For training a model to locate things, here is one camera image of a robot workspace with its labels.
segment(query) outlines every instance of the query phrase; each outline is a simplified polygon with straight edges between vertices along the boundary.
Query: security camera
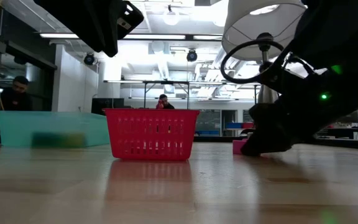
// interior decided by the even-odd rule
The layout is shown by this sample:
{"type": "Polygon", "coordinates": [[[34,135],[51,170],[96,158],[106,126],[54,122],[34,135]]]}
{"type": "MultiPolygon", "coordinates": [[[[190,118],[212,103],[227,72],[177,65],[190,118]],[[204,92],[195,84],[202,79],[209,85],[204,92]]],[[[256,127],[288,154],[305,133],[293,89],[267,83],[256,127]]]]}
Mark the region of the security camera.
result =
{"type": "Polygon", "coordinates": [[[189,53],[187,54],[187,61],[188,61],[188,62],[195,62],[195,61],[197,61],[197,53],[196,53],[196,50],[189,50],[189,53]]]}
{"type": "Polygon", "coordinates": [[[93,53],[87,53],[84,58],[85,65],[95,65],[97,63],[97,59],[94,57],[93,53]]]}

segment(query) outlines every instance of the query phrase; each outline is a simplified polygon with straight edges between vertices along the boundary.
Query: black cable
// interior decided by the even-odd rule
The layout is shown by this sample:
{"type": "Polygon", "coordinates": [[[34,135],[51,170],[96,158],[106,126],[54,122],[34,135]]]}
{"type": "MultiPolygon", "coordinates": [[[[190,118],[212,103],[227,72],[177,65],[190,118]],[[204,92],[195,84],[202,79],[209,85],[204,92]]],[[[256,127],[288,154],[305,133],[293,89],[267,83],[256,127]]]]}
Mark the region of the black cable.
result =
{"type": "Polygon", "coordinates": [[[274,42],[272,40],[251,40],[249,42],[246,42],[246,43],[243,43],[243,44],[240,44],[238,45],[237,47],[234,47],[222,60],[222,63],[221,63],[221,73],[222,73],[222,76],[227,79],[228,81],[230,82],[233,82],[233,83],[236,83],[236,84],[248,84],[248,83],[253,83],[253,82],[257,82],[257,80],[259,79],[259,77],[261,76],[261,74],[263,74],[264,72],[266,72],[267,70],[269,70],[271,67],[274,67],[274,66],[277,66],[278,64],[282,64],[285,56],[287,55],[287,53],[289,53],[289,50],[288,48],[286,48],[284,50],[284,47],[277,43],[277,42],[274,42]],[[230,77],[228,74],[226,74],[226,71],[225,71],[225,65],[226,65],[226,62],[229,60],[229,58],[234,55],[237,51],[243,49],[243,48],[246,48],[246,47],[249,47],[249,46],[252,46],[252,45],[257,45],[257,44],[269,44],[275,48],[277,48],[278,50],[281,50],[281,54],[278,56],[278,58],[276,59],[276,61],[274,61],[274,63],[268,68],[266,69],[265,71],[263,71],[262,73],[256,75],[255,77],[252,77],[252,78],[245,78],[245,79],[242,79],[242,78],[232,78],[230,77]]]}

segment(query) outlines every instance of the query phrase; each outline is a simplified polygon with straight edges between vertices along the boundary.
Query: wooden floor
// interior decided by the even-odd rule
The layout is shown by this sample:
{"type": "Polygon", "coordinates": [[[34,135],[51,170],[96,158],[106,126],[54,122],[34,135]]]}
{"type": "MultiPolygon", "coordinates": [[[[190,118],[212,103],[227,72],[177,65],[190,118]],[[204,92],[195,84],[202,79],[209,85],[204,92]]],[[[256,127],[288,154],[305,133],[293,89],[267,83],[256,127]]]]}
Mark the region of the wooden floor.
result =
{"type": "Polygon", "coordinates": [[[0,149],[0,224],[358,224],[358,150],[299,145],[188,162],[114,160],[108,146],[0,149]]]}

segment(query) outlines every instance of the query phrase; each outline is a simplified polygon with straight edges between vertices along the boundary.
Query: plastic basket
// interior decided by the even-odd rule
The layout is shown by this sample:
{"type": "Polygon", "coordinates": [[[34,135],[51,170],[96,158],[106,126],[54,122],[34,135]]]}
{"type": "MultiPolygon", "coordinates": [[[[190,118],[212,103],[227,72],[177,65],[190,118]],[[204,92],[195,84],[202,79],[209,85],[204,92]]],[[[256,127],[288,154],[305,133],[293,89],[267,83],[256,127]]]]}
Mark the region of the plastic basket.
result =
{"type": "Polygon", "coordinates": [[[196,110],[106,110],[112,155],[184,161],[190,157],[196,110]]]}

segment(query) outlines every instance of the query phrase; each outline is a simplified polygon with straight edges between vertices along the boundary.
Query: green led light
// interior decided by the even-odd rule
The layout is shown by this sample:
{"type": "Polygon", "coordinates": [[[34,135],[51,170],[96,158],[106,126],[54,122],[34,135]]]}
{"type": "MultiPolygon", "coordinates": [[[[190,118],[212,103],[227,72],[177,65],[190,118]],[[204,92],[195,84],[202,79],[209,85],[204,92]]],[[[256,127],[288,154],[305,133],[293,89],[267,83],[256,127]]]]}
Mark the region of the green led light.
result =
{"type": "Polygon", "coordinates": [[[342,74],[343,71],[342,71],[342,67],[340,65],[334,65],[331,67],[332,70],[334,70],[334,72],[336,72],[337,74],[342,74]]]}

